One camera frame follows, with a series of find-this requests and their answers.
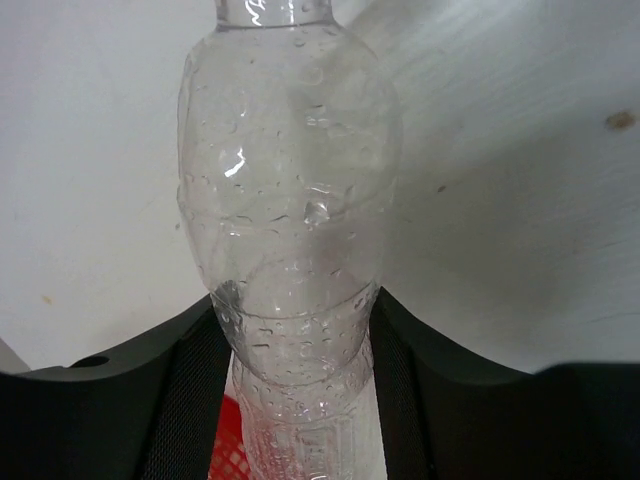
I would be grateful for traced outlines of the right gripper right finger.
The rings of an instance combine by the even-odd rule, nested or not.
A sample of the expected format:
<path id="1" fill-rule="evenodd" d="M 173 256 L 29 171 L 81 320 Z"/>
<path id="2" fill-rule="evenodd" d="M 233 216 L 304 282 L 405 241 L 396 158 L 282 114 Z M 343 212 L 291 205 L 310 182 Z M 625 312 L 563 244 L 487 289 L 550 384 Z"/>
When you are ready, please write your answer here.
<path id="1" fill-rule="evenodd" d="M 488 360 L 381 291 L 370 339 L 391 479 L 635 479 L 639 367 Z"/>

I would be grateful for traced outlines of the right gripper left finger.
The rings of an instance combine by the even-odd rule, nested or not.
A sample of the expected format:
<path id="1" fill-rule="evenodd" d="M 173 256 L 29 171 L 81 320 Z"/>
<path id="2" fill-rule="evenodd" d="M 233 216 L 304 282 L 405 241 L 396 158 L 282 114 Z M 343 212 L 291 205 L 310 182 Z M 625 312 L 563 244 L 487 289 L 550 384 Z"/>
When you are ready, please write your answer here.
<path id="1" fill-rule="evenodd" d="M 2 478 L 206 478 L 229 361 L 204 297 L 69 367 L 2 373 Z"/>

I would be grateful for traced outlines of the clear plastic bottle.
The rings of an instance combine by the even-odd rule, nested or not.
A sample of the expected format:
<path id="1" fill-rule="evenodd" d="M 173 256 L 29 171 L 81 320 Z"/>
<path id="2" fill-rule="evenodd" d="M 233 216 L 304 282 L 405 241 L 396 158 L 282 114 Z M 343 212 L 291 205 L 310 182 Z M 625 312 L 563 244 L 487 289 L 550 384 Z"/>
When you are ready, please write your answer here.
<path id="1" fill-rule="evenodd" d="M 220 1 L 216 15 L 184 65 L 177 202 L 233 351 L 251 473 L 369 479 L 398 98 L 328 1 Z"/>

